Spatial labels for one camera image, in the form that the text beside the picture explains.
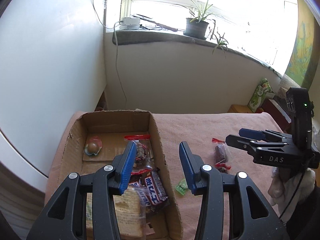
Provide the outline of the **packed egg in box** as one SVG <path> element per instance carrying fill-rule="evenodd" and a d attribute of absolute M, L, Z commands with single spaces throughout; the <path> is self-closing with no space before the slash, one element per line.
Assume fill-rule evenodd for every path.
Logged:
<path fill-rule="evenodd" d="M 84 153 L 87 156 L 92 156 L 92 155 L 97 156 L 100 150 L 102 149 L 102 147 L 103 147 L 103 143 L 100 137 L 93 136 L 87 140 L 84 148 Z"/>

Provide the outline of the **clear bread bag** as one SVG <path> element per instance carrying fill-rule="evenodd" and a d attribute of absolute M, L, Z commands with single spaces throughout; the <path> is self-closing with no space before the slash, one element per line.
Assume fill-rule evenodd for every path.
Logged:
<path fill-rule="evenodd" d="M 120 239 L 146 239 L 146 205 L 138 190 L 129 186 L 121 196 L 114 196 L 114 208 Z"/>

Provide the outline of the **white glove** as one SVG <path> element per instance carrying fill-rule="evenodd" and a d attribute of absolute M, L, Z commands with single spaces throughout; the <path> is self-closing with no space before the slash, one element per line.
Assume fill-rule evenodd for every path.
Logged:
<path fill-rule="evenodd" d="M 302 173 L 298 173 L 287 181 L 284 181 L 282 177 L 287 171 L 288 169 L 272 167 L 272 183 L 268 189 L 270 204 L 278 207 L 280 215 L 284 213 L 281 217 L 281 220 L 284 223 L 290 220 L 297 205 L 302 204 L 302 202 L 312 193 L 316 181 L 314 170 L 308 168 L 304 173 L 302 182 L 300 183 L 293 200 L 291 200 L 291 203 L 289 204 L 302 177 Z"/>

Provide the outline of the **green tissue box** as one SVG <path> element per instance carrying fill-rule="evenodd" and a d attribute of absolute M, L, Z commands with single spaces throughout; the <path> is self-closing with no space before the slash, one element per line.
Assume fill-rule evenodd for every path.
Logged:
<path fill-rule="evenodd" d="M 259 84 L 257 85 L 249 103 L 248 108 L 254 113 L 256 110 L 260 107 L 260 105 L 263 103 L 266 94 L 271 93 L 272 88 L 268 82 L 267 79 L 261 79 Z"/>

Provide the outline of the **white appliance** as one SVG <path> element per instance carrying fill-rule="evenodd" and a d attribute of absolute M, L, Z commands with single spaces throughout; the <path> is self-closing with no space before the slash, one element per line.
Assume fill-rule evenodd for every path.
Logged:
<path fill-rule="evenodd" d="M 11 0 L 1 16 L 1 162 L 44 192 L 74 113 L 105 87 L 104 0 Z"/>

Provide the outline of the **red-sealed dried fruit bag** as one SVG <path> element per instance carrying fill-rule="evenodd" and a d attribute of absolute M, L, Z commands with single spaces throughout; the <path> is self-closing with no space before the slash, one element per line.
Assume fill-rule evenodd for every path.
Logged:
<path fill-rule="evenodd" d="M 231 169 L 231 165 L 229 165 L 229 152 L 227 144 L 219 139 L 212 138 L 214 153 L 214 166 L 221 173 L 228 173 Z"/>

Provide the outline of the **red-topped snack bag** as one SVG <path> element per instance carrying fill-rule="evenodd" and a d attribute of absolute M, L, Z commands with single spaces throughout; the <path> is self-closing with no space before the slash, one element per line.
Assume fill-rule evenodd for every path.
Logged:
<path fill-rule="evenodd" d="M 153 151 L 151 145 L 151 135 L 126 135 L 126 141 L 132 141 L 136 145 L 136 159 L 131 172 L 132 176 L 150 172 L 155 168 Z"/>

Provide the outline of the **cardboard box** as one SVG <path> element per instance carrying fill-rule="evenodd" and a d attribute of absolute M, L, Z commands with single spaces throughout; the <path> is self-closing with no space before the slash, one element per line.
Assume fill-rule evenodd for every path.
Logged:
<path fill-rule="evenodd" d="M 153 215 L 149 222 L 155 233 L 149 239 L 182 239 L 181 215 L 172 188 L 169 158 L 164 152 L 155 115 L 148 111 L 99 111 L 76 113 L 70 120 L 49 173 L 46 196 L 52 194 L 71 172 L 80 175 L 97 171 L 123 153 L 126 135 L 149 134 L 155 166 L 169 196 L 169 205 Z M 97 135 L 103 147 L 96 157 L 87 157 L 84 147 L 89 138 Z"/>

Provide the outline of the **dark red box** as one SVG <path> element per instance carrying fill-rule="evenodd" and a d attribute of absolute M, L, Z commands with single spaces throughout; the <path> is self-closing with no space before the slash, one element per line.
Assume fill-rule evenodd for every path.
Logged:
<path fill-rule="evenodd" d="M 266 99 L 262 104 L 264 112 L 268 113 L 283 132 L 291 134 L 291 118 L 273 99 Z"/>

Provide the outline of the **Chinese Snickers bar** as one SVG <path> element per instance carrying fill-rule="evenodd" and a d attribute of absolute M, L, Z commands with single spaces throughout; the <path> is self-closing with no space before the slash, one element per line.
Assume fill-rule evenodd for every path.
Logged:
<path fill-rule="evenodd" d="M 147 216 L 159 213 L 169 205 L 169 196 L 167 195 L 158 170 L 154 169 L 140 178 L 141 192 L 144 193 L 143 202 L 146 205 Z"/>

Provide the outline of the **yellow green wall map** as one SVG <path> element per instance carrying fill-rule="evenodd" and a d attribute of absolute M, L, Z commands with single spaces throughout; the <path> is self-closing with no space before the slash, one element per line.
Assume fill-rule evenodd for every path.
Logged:
<path fill-rule="evenodd" d="M 300 87 L 309 89 L 316 71 L 312 55 L 317 36 L 317 21 L 304 0 L 297 0 L 298 25 L 295 44 L 285 75 Z"/>

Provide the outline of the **wooden cabinet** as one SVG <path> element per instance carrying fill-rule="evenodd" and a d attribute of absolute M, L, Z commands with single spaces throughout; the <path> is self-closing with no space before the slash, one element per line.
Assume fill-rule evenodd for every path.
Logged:
<path fill-rule="evenodd" d="M 228 113 L 253 113 L 253 111 L 245 105 L 231 105 Z"/>

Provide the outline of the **white power adapter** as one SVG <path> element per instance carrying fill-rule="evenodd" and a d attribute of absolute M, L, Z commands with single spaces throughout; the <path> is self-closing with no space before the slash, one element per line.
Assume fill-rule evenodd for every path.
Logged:
<path fill-rule="evenodd" d="M 137 17 L 124 17 L 120 21 L 120 30 L 138 30 L 140 19 Z"/>

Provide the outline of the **dark potted plant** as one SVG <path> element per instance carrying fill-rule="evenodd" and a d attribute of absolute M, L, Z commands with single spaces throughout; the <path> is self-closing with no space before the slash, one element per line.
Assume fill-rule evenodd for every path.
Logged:
<path fill-rule="evenodd" d="M 221 49 L 224 54 L 228 51 L 229 42 L 225 38 L 225 33 L 221 34 L 217 28 L 216 17 L 219 16 L 213 9 L 209 0 L 205 3 L 196 0 L 189 0 L 191 5 L 175 4 L 187 9 L 190 17 L 186 18 L 185 36 L 198 38 L 201 40 L 215 40 L 212 53 Z"/>

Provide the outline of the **small green candy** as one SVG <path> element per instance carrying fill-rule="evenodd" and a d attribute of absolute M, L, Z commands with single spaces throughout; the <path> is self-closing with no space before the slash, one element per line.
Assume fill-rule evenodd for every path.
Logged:
<path fill-rule="evenodd" d="M 186 192 L 188 191 L 188 185 L 186 182 L 186 179 L 183 178 L 176 186 L 175 186 L 175 190 L 182 196 L 184 196 L 186 194 Z"/>

